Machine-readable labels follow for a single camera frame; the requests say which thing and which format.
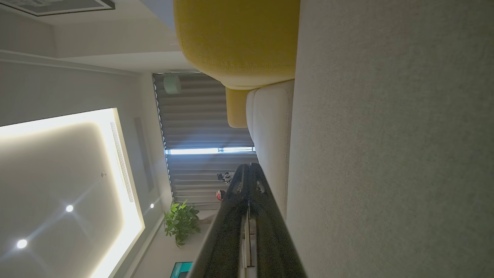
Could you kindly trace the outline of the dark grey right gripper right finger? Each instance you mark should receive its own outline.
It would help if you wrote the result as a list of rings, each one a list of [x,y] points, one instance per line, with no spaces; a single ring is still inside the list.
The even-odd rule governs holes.
[[[306,278],[282,213],[259,164],[249,166],[249,178],[253,182],[250,204],[257,226],[257,277]]]

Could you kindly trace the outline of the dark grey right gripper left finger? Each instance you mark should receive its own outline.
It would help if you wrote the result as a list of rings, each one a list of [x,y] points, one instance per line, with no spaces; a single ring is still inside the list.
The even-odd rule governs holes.
[[[189,278],[238,278],[242,218],[246,213],[242,190],[249,165],[240,165],[224,194]]]

